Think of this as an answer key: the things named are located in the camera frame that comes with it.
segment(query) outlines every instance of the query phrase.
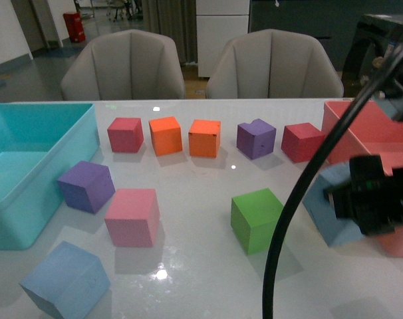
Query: red trash can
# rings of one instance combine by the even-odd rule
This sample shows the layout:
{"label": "red trash can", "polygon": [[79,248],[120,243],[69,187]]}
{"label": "red trash can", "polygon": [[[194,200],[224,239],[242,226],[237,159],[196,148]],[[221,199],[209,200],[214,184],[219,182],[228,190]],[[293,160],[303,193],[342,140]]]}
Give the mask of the red trash can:
{"label": "red trash can", "polygon": [[63,14],[66,23],[68,35],[71,42],[83,42],[85,35],[83,31],[82,19],[79,12],[71,12]]}

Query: turquoise container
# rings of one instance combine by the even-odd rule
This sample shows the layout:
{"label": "turquoise container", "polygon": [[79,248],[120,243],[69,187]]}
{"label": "turquoise container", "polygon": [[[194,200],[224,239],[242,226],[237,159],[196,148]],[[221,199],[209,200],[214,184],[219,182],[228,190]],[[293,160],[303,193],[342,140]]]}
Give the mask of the turquoise container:
{"label": "turquoise container", "polygon": [[0,249],[35,242],[63,200],[57,178],[99,145],[92,104],[0,104]]}

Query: blue cube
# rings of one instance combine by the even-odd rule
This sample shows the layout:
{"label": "blue cube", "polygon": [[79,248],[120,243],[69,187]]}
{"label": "blue cube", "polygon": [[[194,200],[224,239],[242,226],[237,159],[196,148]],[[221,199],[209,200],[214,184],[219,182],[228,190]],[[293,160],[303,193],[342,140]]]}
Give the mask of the blue cube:
{"label": "blue cube", "polygon": [[97,256],[63,241],[20,285],[48,315],[79,319],[108,290],[110,281]]}
{"label": "blue cube", "polygon": [[349,163],[339,163],[322,170],[308,190],[303,205],[317,226],[327,246],[342,245],[364,238],[352,219],[337,219],[333,207],[323,195],[324,189],[350,178]]}

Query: white table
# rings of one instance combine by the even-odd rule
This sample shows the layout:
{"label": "white table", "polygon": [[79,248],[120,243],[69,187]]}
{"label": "white table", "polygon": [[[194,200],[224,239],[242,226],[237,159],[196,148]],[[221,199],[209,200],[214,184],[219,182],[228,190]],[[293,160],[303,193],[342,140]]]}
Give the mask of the white table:
{"label": "white table", "polygon": [[[98,102],[96,115],[100,149],[93,162],[110,168],[117,189],[157,191],[156,244],[113,246],[104,224],[111,200],[96,215],[63,202],[30,249],[0,251],[0,318],[48,318],[19,281],[61,241],[99,256],[111,281],[87,318],[261,318],[266,252],[243,252],[230,226],[231,198],[269,187],[286,201],[306,163],[295,165],[281,151],[284,125],[321,128],[323,100]],[[106,129],[121,116],[142,119],[137,154],[111,152]],[[184,151],[157,158],[148,120],[165,116],[181,124]],[[272,154],[251,161],[235,147],[237,125],[256,118],[276,127],[277,137]],[[216,159],[190,157],[194,119],[221,121]],[[156,276],[161,269],[165,279]],[[300,205],[281,253],[275,318],[403,319],[403,259],[387,257],[374,239],[328,248]]]}

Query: door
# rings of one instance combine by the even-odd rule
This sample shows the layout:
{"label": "door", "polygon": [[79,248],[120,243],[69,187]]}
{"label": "door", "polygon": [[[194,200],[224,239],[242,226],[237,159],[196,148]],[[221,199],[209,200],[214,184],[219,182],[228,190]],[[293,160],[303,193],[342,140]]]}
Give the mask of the door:
{"label": "door", "polygon": [[32,55],[45,49],[41,26],[31,0],[11,0]]}

